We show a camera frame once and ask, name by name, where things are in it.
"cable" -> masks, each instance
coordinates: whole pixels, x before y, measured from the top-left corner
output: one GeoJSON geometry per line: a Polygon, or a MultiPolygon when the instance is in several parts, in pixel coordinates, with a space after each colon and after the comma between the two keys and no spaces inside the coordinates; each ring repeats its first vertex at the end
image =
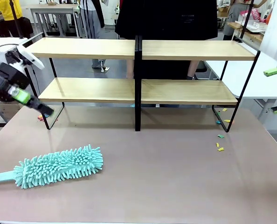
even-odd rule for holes
{"type": "Polygon", "coordinates": [[[31,67],[32,67],[32,70],[33,70],[33,74],[34,74],[34,76],[35,76],[35,78],[36,78],[36,82],[37,82],[37,87],[38,87],[39,94],[41,94],[40,89],[39,89],[38,79],[37,79],[37,76],[36,76],[36,74],[35,74],[35,70],[33,69],[33,66],[32,66],[32,65],[31,65],[31,67]]]}
{"type": "Polygon", "coordinates": [[[7,45],[18,46],[19,44],[17,44],[17,43],[7,43],[7,44],[2,44],[2,45],[0,45],[0,47],[4,47],[4,46],[7,46],[7,45]]]}

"gray table surface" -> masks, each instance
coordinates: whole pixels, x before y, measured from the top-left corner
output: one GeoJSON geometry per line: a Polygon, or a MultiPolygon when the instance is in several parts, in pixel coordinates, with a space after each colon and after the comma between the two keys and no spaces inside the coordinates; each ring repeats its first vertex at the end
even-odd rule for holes
{"type": "Polygon", "coordinates": [[[66,107],[50,131],[38,115],[24,107],[0,131],[0,172],[89,143],[104,169],[27,190],[0,183],[0,221],[277,223],[277,143],[249,111],[230,133],[211,109],[144,109],[141,132],[134,108],[66,107]]]}

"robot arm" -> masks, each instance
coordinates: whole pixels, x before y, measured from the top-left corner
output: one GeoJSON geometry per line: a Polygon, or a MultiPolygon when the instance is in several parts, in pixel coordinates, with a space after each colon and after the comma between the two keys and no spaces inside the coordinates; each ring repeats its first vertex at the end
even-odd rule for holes
{"type": "Polygon", "coordinates": [[[53,109],[24,91],[30,84],[24,69],[32,64],[41,70],[44,69],[42,62],[28,53],[23,46],[13,47],[11,44],[0,46],[0,101],[16,100],[42,114],[52,115],[53,109]]]}

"shelf leg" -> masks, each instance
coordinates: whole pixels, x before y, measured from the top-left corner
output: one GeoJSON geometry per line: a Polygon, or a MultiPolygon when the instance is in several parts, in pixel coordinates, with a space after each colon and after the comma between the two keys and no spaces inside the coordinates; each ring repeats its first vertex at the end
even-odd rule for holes
{"type": "Polygon", "coordinates": [[[58,78],[58,76],[56,75],[56,71],[55,71],[55,65],[54,65],[53,59],[51,57],[49,58],[49,62],[51,65],[51,69],[53,70],[54,77],[58,78]]]}
{"type": "MultiPolygon", "coordinates": [[[[58,78],[58,76],[56,75],[56,71],[55,71],[55,65],[54,65],[53,59],[52,59],[51,57],[49,58],[49,62],[50,62],[50,65],[51,65],[51,69],[53,70],[54,77],[55,77],[55,78],[58,78]]],[[[65,104],[64,104],[64,102],[62,102],[62,108],[60,109],[60,111],[58,112],[58,114],[55,116],[55,118],[54,118],[54,120],[53,120],[51,126],[49,126],[46,117],[44,116],[44,114],[42,114],[43,121],[44,121],[45,126],[46,126],[46,128],[47,128],[48,130],[50,130],[50,129],[54,126],[56,120],[57,120],[58,117],[60,116],[60,114],[61,114],[62,110],[64,109],[64,107],[65,107],[65,104]]]]}
{"type": "Polygon", "coordinates": [[[142,98],[142,78],[141,78],[141,63],[142,63],[142,36],[135,38],[134,52],[134,98],[135,98],[135,131],[141,129],[141,98],[142,98]]]}
{"type": "Polygon", "coordinates": [[[221,120],[220,116],[219,116],[218,113],[216,112],[216,110],[215,110],[215,108],[214,108],[214,105],[212,105],[212,110],[213,110],[214,114],[215,114],[215,115],[217,116],[217,118],[220,120],[223,129],[224,129],[225,132],[227,132],[227,133],[230,131],[231,126],[232,126],[232,124],[233,124],[233,122],[234,122],[235,115],[236,115],[236,113],[237,113],[237,110],[238,110],[239,105],[240,105],[240,103],[241,103],[241,100],[242,100],[242,98],[243,98],[245,89],[246,89],[246,87],[247,87],[247,84],[249,83],[249,79],[250,79],[250,77],[251,77],[252,72],[254,71],[254,68],[255,68],[255,66],[256,66],[256,63],[257,63],[257,61],[258,61],[258,58],[259,58],[260,54],[261,54],[261,51],[258,51],[257,54],[256,54],[256,57],[255,57],[255,59],[254,59],[254,62],[253,62],[253,64],[252,64],[251,68],[250,68],[249,74],[248,74],[248,76],[247,76],[247,78],[246,78],[246,81],[245,81],[245,83],[244,83],[244,86],[243,86],[243,88],[242,88],[240,97],[238,98],[238,102],[237,102],[236,107],[235,107],[235,109],[234,109],[234,112],[233,112],[231,121],[230,121],[229,126],[228,126],[227,128],[226,128],[225,124],[223,123],[223,120],[221,120]]]}
{"type": "Polygon", "coordinates": [[[226,71],[226,68],[227,68],[228,62],[229,62],[229,61],[226,61],[226,62],[225,62],[224,67],[223,67],[223,70],[222,70],[222,76],[221,76],[221,78],[220,78],[219,80],[222,80],[223,75],[224,75],[224,73],[225,73],[225,71],[226,71]]]}
{"type": "Polygon", "coordinates": [[[30,73],[29,73],[29,71],[28,71],[27,68],[25,68],[25,73],[26,73],[27,77],[30,79],[30,86],[31,86],[31,88],[32,88],[32,91],[33,91],[34,96],[38,98],[38,95],[37,95],[37,92],[36,92],[34,83],[33,83],[33,81],[32,81],[32,78],[31,78],[30,73]]]}
{"type": "Polygon", "coordinates": [[[54,117],[54,119],[53,119],[53,121],[52,121],[52,123],[51,123],[51,126],[49,126],[49,124],[48,124],[48,122],[47,122],[47,119],[46,119],[45,115],[42,114],[43,121],[44,121],[45,126],[46,126],[46,128],[47,128],[48,130],[50,130],[50,129],[54,126],[56,120],[57,120],[58,117],[60,116],[60,114],[61,114],[62,110],[64,109],[64,107],[65,107],[65,105],[63,105],[63,106],[61,107],[61,109],[59,110],[58,114],[55,115],[55,117],[54,117]]]}

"metal stand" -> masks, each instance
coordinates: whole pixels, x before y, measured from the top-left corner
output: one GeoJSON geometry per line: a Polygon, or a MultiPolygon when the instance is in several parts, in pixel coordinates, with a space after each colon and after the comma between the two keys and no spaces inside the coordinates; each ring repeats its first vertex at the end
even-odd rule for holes
{"type": "MultiPolygon", "coordinates": [[[[251,74],[252,74],[252,72],[253,72],[253,70],[254,70],[254,68],[255,68],[255,65],[256,65],[256,63],[257,63],[257,61],[258,61],[258,58],[259,58],[260,54],[261,54],[261,51],[258,51],[257,54],[256,54],[256,57],[255,57],[254,62],[253,62],[253,64],[252,64],[251,68],[250,68],[249,74],[248,74],[248,76],[247,76],[247,78],[246,78],[246,81],[245,81],[245,83],[244,83],[244,86],[243,86],[243,88],[242,88],[242,92],[241,92],[241,94],[240,94],[240,97],[238,98],[238,102],[237,102],[237,104],[236,104],[236,107],[235,107],[235,109],[234,109],[234,112],[233,112],[233,115],[232,115],[232,118],[231,118],[231,121],[230,121],[228,127],[225,126],[223,120],[222,120],[221,117],[219,116],[218,112],[215,110],[214,105],[212,105],[212,110],[213,110],[214,114],[215,114],[216,117],[219,119],[219,121],[221,122],[221,125],[222,125],[223,129],[224,129],[225,132],[227,132],[227,133],[228,133],[228,132],[230,131],[230,129],[231,129],[231,126],[232,126],[232,124],[233,124],[233,121],[234,121],[235,115],[236,115],[236,113],[237,113],[238,107],[239,107],[239,105],[240,105],[240,103],[241,103],[241,100],[242,100],[242,97],[243,97],[243,95],[244,95],[245,89],[246,89],[246,87],[247,87],[247,84],[249,83],[250,76],[251,76],[251,74]]],[[[224,64],[223,71],[222,71],[222,76],[221,76],[221,78],[220,78],[220,81],[222,81],[222,78],[223,78],[223,75],[224,75],[225,70],[226,70],[226,68],[227,68],[227,65],[228,65],[228,61],[226,61],[225,64],[224,64]]]]}
{"type": "Polygon", "coordinates": [[[243,29],[242,29],[242,32],[241,32],[241,36],[240,36],[241,39],[244,36],[245,30],[246,30],[246,27],[247,27],[247,24],[249,22],[249,18],[250,18],[250,15],[251,15],[251,10],[252,10],[253,7],[254,7],[254,0],[251,0],[251,3],[249,5],[249,11],[248,11],[248,14],[246,16],[246,19],[245,19],[245,22],[244,22],[244,26],[243,26],[243,29]]]}
{"type": "MultiPolygon", "coordinates": [[[[49,58],[49,62],[50,62],[51,68],[52,68],[52,70],[53,70],[53,73],[54,73],[55,78],[58,78],[58,76],[56,75],[56,71],[55,71],[55,66],[54,66],[53,59],[52,59],[51,57],[49,58]]],[[[61,114],[62,110],[64,109],[64,107],[65,107],[65,104],[64,104],[64,102],[62,102],[62,108],[60,109],[60,111],[58,112],[58,114],[55,116],[54,120],[53,120],[52,123],[51,123],[51,126],[49,126],[49,124],[48,124],[48,122],[47,122],[47,119],[46,119],[46,117],[44,116],[44,114],[42,115],[43,121],[44,121],[45,126],[46,126],[46,128],[47,128],[48,130],[50,130],[50,129],[54,126],[56,120],[57,120],[58,117],[60,116],[60,114],[61,114]]]]}
{"type": "Polygon", "coordinates": [[[17,20],[17,17],[16,17],[16,13],[15,13],[15,9],[14,9],[14,4],[12,2],[12,0],[10,0],[10,7],[11,7],[11,11],[12,11],[12,14],[13,14],[13,18],[14,18],[14,21],[15,21],[15,25],[16,25],[16,29],[17,29],[17,32],[18,32],[18,36],[20,39],[23,38],[22,36],[22,31],[21,31],[21,27],[18,23],[18,20],[17,20]]]}
{"type": "MultiPolygon", "coordinates": [[[[30,40],[35,39],[36,37],[38,37],[38,36],[40,36],[40,35],[42,35],[42,37],[45,37],[45,34],[44,34],[44,33],[39,33],[39,34],[33,36],[32,38],[28,39],[27,41],[25,41],[23,44],[29,42],[30,40]]],[[[56,75],[54,62],[53,62],[53,60],[52,60],[51,58],[49,58],[49,62],[50,62],[51,68],[52,68],[52,70],[53,70],[53,73],[54,73],[55,78],[58,78],[57,75],[56,75]]],[[[32,78],[31,78],[30,73],[29,73],[29,71],[28,71],[27,68],[25,68],[25,73],[26,73],[27,77],[30,79],[30,85],[31,85],[31,88],[32,88],[32,91],[33,91],[34,96],[35,96],[35,97],[38,97],[38,94],[37,94],[37,92],[36,92],[36,88],[35,88],[35,86],[34,86],[34,84],[33,84],[32,78]]],[[[44,121],[45,126],[46,126],[46,128],[47,128],[48,130],[50,130],[50,129],[53,127],[53,125],[55,124],[56,120],[57,120],[58,117],[60,116],[62,110],[64,109],[64,107],[65,107],[65,104],[64,104],[64,102],[62,102],[62,108],[61,108],[60,111],[54,116],[54,119],[53,119],[51,125],[48,124],[47,119],[46,119],[46,117],[45,117],[45,114],[42,114],[43,121],[44,121]]]]}
{"type": "Polygon", "coordinates": [[[142,98],[142,78],[141,78],[141,64],[142,64],[142,36],[135,37],[135,52],[134,52],[134,96],[135,96],[135,131],[139,132],[141,127],[141,98],[142,98]]]}

